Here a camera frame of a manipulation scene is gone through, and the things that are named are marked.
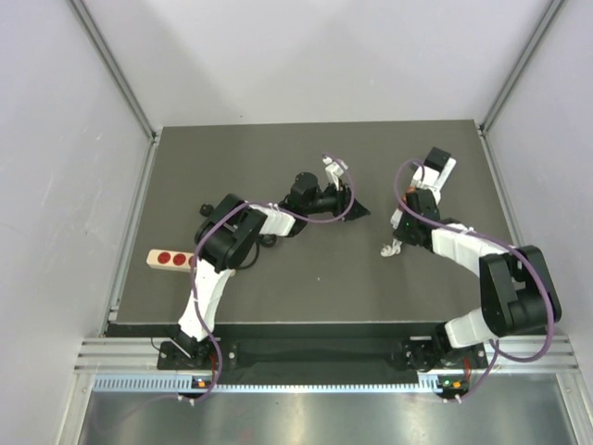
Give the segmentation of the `white power strip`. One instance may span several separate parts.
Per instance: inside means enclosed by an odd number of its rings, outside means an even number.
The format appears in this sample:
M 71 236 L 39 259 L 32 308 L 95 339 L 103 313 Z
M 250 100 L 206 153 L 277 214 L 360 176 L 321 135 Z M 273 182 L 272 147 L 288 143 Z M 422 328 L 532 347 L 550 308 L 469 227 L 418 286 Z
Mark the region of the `white power strip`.
M 414 169 L 414 174 L 402 196 L 404 203 L 424 218 L 439 222 L 440 212 L 437 205 L 441 198 L 441 189 L 456 163 L 449 152 L 437 147 L 431 149 L 424 161 L 413 161 L 410 166 Z M 382 247 L 382 257 L 388 258 L 399 254 L 404 244 L 431 248 L 433 227 L 411 216 L 401 205 L 397 206 L 390 223 L 394 229 L 393 239 L 389 245 Z

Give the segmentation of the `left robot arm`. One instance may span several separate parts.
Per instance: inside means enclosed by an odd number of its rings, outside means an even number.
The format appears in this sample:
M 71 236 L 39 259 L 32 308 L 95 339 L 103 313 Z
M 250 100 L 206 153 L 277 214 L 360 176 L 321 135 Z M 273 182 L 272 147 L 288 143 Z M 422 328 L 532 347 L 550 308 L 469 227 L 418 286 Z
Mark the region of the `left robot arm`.
M 252 249 L 258 250 L 264 243 L 274 244 L 280 237 L 299 235 L 317 214 L 329 213 L 329 223 L 356 221 L 371 214 L 342 180 L 342 169 L 332 172 L 327 168 L 326 174 L 329 183 L 320 187 L 315 174 L 299 173 L 278 203 L 257 204 L 229 194 L 217 207 L 203 208 L 206 220 L 196 231 L 192 255 L 150 252 L 151 267 L 169 264 L 186 269 L 192 276 L 179 328 L 170 338 L 188 366 L 197 368 L 217 360 L 214 327 L 218 306 L 231 276 L 247 267 L 244 261 Z

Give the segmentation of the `red cube plug adapter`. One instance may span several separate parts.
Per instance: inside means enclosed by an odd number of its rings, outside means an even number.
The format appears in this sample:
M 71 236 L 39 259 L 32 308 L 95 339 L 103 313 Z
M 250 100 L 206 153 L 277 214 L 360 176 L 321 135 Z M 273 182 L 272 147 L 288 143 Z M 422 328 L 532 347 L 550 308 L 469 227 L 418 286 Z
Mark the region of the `red cube plug adapter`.
M 414 193 L 415 191 L 416 191 L 416 187 L 409 186 L 408 189 L 406 190 L 405 194 L 402 196 L 403 201 L 405 203 L 407 203 L 409 195 Z

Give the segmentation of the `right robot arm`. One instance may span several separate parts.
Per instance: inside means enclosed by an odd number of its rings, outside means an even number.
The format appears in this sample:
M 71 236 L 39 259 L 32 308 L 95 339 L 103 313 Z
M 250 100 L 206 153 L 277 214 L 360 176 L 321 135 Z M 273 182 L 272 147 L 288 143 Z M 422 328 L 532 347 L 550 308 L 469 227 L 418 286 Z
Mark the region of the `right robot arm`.
M 395 231 L 400 241 L 455 262 L 479 281 L 480 306 L 438 324 L 432 334 L 439 364 L 454 366 L 470 347 L 559 322 L 561 304 L 539 248 L 508 246 L 456 220 L 442 219 L 429 189 L 409 189 L 402 205 Z

